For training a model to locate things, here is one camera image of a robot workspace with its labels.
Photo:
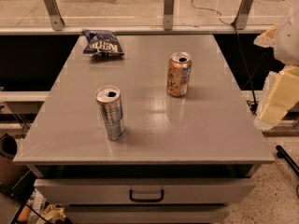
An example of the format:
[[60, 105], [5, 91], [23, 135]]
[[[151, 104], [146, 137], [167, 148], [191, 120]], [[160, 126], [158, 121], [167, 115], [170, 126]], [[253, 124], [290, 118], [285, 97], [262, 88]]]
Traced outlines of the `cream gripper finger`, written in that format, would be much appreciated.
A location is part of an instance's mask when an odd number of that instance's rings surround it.
[[276, 44], [276, 32], [277, 32], [278, 24], [275, 23], [268, 30], [258, 35], [253, 44], [262, 48], [273, 48]]
[[278, 73], [270, 71], [263, 85], [254, 126], [271, 130], [299, 102], [299, 67], [286, 65]]

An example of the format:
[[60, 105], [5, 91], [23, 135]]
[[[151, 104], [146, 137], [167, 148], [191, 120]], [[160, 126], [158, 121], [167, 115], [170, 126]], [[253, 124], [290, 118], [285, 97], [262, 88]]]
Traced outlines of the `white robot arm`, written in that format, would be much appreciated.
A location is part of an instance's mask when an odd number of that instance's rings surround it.
[[263, 84], [254, 126], [267, 131], [277, 126], [299, 102], [299, 4], [266, 32], [258, 35], [254, 44], [272, 48], [274, 58], [284, 64], [278, 73], [270, 72]]

